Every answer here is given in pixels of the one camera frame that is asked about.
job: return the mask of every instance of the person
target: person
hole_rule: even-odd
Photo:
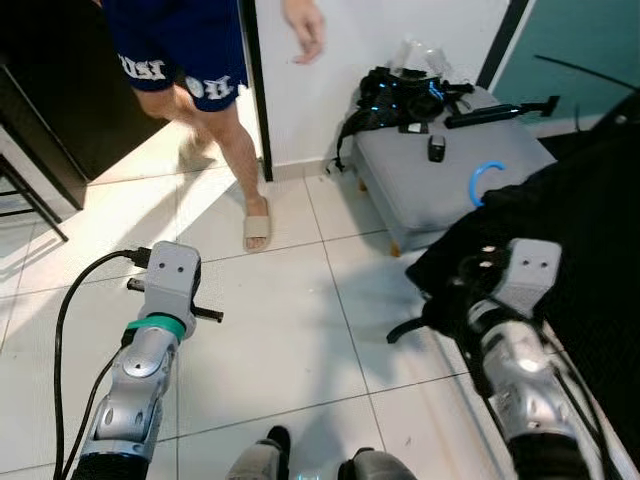
[[[244,193],[244,247],[258,252],[271,235],[269,205],[258,191],[258,165],[235,100],[247,84],[237,0],[93,0],[104,10],[114,45],[144,112],[192,128],[181,161],[202,158],[217,142]],[[325,44],[324,18],[314,0],[283,0],[302,54],[311,63]],[[185,73],[187,90],[176,85]]]

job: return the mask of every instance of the blue shorts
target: blue shorts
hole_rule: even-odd
[[[122,68],[145,92],[169,88],[181,68],[198,110],[217,112],[247,84],[236,0],[103,0]]]

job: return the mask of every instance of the beige slide sandal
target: beige slide sandal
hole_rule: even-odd
[[[244,219],[244,249],[249,253],[258,253],[264,251],[271,242],[271,211],[269,202],[267,204],[267,215],[264,217],[250,216]],[[258,248],[248,248],[247,240],[249,238],[266,238],[264,245]]]

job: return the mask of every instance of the white tile floor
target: white tile floor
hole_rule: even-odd
[[[397,455],[425,480],[514,477],[451,341],[422,330],[385,343],[419,312],[403,275],[418,254],[387,256],[389,237],[354,177],[263,185],[274,240],[246,255],[228,167],[140,178],[139,162],[153,159],[136,155],[130,175],[89,188],[86,209],[63,225],[67,244],[41,224],[0,227],[0,480],[51,476],[53,329],[66,287],[109,250],[160,239],[200,250],[197,303],[226,316],[200,322],[181,347],[150,479],[223,478],[274,424],[292,432],[292,478],[335,478],[363,446]],[[130,180],[118,181],[123,172]],[[71,305],[67,446],[96,373],[141,305],[124,288],[133,272],[125,262],[101,269]]]

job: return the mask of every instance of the person's hand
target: person's hand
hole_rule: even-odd
[[[324,48],[324,17],[313,0],[283,0],[284,14],[302,47],[296,63],[311,63]]]

